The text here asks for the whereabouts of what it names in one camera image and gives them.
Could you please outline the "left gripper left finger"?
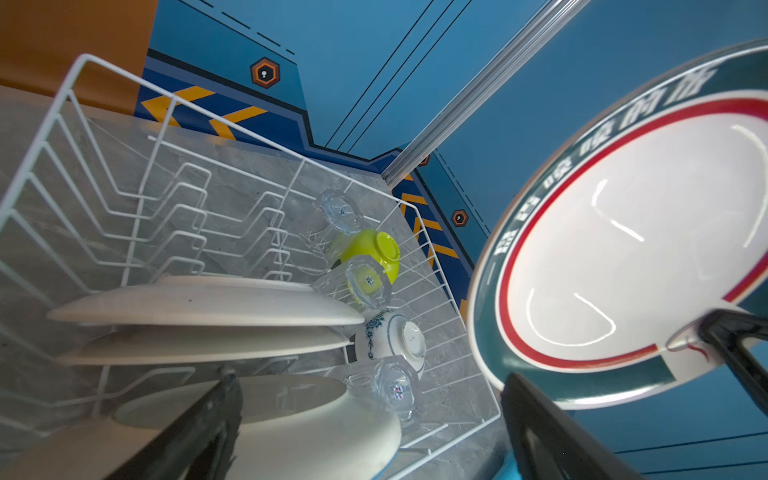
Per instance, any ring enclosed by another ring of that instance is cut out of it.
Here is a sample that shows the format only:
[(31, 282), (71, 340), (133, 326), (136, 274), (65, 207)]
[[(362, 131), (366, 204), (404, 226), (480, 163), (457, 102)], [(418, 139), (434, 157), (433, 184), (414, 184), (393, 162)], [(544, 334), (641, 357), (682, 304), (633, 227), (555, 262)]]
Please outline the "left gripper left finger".
[(224, 479), (242, 420), (240, 381), (227, 374), (110, 479)]

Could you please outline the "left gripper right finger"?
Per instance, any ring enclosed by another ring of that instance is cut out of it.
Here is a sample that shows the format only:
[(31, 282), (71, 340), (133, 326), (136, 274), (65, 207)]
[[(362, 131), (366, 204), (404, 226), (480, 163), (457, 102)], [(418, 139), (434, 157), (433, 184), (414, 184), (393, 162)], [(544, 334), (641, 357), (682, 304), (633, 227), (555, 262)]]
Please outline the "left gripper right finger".
[(640, 479), (524, 376), (512, 373), (500, 401), (523, 479)]

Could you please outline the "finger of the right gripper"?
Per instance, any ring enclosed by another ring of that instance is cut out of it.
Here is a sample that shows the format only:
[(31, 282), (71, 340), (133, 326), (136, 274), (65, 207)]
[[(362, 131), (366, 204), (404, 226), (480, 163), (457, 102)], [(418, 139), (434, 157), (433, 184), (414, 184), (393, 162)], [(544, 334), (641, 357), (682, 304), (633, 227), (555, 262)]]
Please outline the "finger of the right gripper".
[(767, 318), (716, 309), (705, 315), (699, 337), (724, 360), (753, 403), (767, 414), (767, 370), (745, 346), (746, 339), (767, 340)]

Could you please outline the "watermelon pattern plate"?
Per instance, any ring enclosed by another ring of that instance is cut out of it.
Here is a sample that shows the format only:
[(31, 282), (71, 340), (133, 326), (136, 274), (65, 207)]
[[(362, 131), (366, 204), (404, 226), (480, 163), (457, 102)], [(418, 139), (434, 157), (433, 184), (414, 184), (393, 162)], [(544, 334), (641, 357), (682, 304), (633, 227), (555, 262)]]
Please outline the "watermelon pattern plate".
[[(396, 455), (401, 427), (385, 404), (314, 375), (242, 377), (230, 479), (372, 479)], [(4, 479), (102, 479), (213, 387), (145, 395), (107, 420), (62, 429), (19, 455)]]

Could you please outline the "green red rimmed plate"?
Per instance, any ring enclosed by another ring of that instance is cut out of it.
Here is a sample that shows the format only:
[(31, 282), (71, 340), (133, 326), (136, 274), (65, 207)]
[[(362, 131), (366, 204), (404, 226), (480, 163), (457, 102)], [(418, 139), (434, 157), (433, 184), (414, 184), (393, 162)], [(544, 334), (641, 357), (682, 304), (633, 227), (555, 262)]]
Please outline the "green red rimmed plate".
[(487, 381), (605, 408), (720, 366), (716, 309), (767, 312), (767, 44), (656, 78), (560, 147), (475, 268), (467, 329)]

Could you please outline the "white wire dish rack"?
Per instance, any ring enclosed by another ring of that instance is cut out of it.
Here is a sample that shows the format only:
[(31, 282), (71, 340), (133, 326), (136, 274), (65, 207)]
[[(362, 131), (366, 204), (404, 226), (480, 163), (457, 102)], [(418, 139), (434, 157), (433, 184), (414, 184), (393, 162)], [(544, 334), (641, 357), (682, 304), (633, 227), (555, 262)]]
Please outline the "white wire dish rack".
[(498, 402), (475, 364), (461, 308), (468, 262), (421, 187), (324, 164), (272, 134), (268, 114), (86, 56), (53, 96), (1, 91), (1, 464), (141, 395), (213, 379), (327, 374), (354, 351), (205, 362), (67, 363), (116, 332), (58, 322), (82, 297), (195, 275), (310, 283), (331, 262), (302, 220), (330, 190), (390, 234), (400, 270), (389, 306), (423, 333), (423, 406), (386, 474), (485, 479), (504, 452)]

